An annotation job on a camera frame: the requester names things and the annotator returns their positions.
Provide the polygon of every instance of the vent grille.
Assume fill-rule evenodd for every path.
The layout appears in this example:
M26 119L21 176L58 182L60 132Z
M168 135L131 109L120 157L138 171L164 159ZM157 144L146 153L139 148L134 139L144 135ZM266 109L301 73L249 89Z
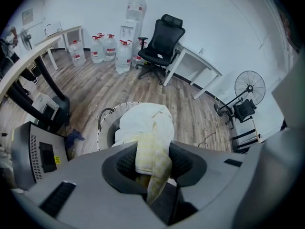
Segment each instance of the vent grille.
M40 166L38 162L38 156L37 156L36 136L32 134L30 136L30 158L32 161L32 167L33 167L35 179L36 180L42 179Z
M76 185L70 182L62 182L43 202L40 208L55 218L63 205L67 202Z

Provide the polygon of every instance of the gray machine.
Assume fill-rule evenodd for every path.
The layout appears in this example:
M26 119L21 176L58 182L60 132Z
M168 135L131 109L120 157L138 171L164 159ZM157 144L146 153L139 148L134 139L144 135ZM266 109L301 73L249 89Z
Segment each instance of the gray machine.
M150 206L146 189L133 180L136 143L79 156L15 197L48 228L249 228L294 183L305 154L303 136L282 131L247 155L172 142L177 186L166 186L167 194Z
M16 184L28 190L68 163L64 137L27 122L13 131L12 163Z

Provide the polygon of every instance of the desk leg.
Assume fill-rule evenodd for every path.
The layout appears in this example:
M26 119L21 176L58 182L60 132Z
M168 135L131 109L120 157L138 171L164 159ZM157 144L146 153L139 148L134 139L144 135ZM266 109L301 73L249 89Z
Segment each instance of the desk leg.
M27 95L25 94L25 92L24 92L24 90L22 89L22 87L19 86L16 82L14 82L14 83L11 85L11 87L12 87L12 88L15 88L16 91L18 91L18 92L22 95L22 97L24 97L30 104L33 104L33 100L32 100L29 96L27 96Z
M163 86L166 86L168 84L168 82L170 81L171 77L173 76L173 74L175 73L175 70L178 68L178 65L180 64L182 58L184 57L186 52L186 49L183 48L181 54L179 55L179 58L176 60L176 62L173 65L173 68L171 69L171 72L168 74L165 82L163 83Z
M194 99L197 99L197 98L199 98L204 92L205 92L205 90L210 86L210 85L212 85L216 80L217 80L217 78L218 78L219 76L217 75L217 76L215 76L199 93L197 93L193 98Z
M78 29L78 37L79 37L79 41L82 44L82 47L84 47L84 43L82 42L82 36L81 36L81 28Z
M35 63L50 88L55 92L55 94L60 98L60 100L65 101L67 97L59 90L58 86L53 81L40 56L35 59Z
M68 51L68 49L67 49L67 47L68 47L68 45L69 45L69 41L68 41L68 36L67 36L67 33L64 33L64 38L65 38L65 45L66 45L66 52Z
M14 87L10 87L7 91L7 95L13 100L20 108L24 111L28 112L34 118L38 119L39 121L44 122L45 124L54 127L55 123L35 109L28 101L25 99Z
M196 81L200 76L202 76L205 72L207 72L207 71L209 71L209 70L210 70L209 68L204 68L204 69L199 73L199 75L197 75L197 76L195 77L195 79L192 80L192 82L190 83L190 85L192 86L192 85L195 83L195 81Z
M67 52L67 51L68 51L68 40L67 40L67 42L66 42L65 37L64 37L63 34L62 34L61 36L62 36L62 39L63 39L63 43L65 44L65 50L66 50L66 52Z
M53 64L55 70L58 70L58 67L57 67L56 62L55 62L55 60L53 58L53 55L52 55L52 52L51 52L50 48L48 48L47 51L48 51L49 57L51 59L51 62Z

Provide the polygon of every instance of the water bottle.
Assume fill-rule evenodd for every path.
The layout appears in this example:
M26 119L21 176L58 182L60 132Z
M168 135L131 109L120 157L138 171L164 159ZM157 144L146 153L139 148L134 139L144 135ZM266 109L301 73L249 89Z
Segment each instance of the water bottle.
M99 37L99 43L100 43L100 47L101 47L101 50L102 50L102 58L103 60L105 60L105 38L104 38L104 34L102 33L98 33L97 34L98 37Z
M73 41L73 44L69 46L69 52L74 66L81 66L86 62L83 47L79 42Z
M128 0L126 18L129 20L141 20L146 12L146 0Z
M116 41L114 35L108 34L108 38L105 40L105 61L110 61L115 58L116 53Z
M91 43L91 59L93 63L100 63L104 60L102 57L103 51L102 51L102 45L101 42L99 41L99 37L97 36L92 36L92 43Z
M134 50L133 50L133 56L132 56L132 66L135 67L136 64L144 64L144 59L142 57L139 56L139 51L142 48L142 40L139 39L139 42L135 45Z
M115 57L115 70L117 73L122 74L128 72L130 69L130 64L132 60L132 47L130 45L132 41L122 41L122 45L118 48Z

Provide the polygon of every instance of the standing fan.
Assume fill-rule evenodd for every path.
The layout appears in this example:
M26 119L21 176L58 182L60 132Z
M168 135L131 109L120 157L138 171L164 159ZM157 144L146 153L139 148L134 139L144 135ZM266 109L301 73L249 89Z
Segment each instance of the standing fan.
M31 50L32 46L30 43L30 39L32 38L32 36L28 33L25 29L21 29L21 33L20 33L20 37L23 43L23 46L27 49L27 50Z
M243 101L245 99L252 100L254 105L258 105L264 98L266 92L265 82L262 77L254 71L242 72L235 81L236 98L228 102L225 106L218 109L218 105L214 104L214 109L219 116L223 116L221 109L227 107L236 99Z

